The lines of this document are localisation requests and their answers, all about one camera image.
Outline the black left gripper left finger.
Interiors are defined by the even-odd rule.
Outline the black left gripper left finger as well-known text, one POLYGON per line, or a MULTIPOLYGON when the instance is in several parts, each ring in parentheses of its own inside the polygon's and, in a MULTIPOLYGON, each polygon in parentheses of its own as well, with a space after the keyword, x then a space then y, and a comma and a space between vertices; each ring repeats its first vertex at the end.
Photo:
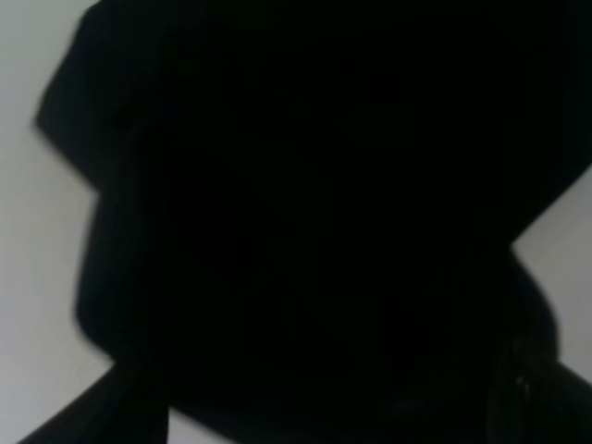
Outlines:
POLYGON ((169 382, 156 364, 115 363, 71 404, 21 441, 25 444, 167 442, 169 382))

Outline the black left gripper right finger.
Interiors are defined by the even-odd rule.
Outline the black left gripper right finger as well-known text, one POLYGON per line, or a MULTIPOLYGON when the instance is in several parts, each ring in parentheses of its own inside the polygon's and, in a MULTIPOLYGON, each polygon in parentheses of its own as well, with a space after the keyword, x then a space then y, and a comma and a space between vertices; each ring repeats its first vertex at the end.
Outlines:
POLYGON ((589 443, 591 385, 531 340, 518 338, 489 391, 491 443, 589 443))

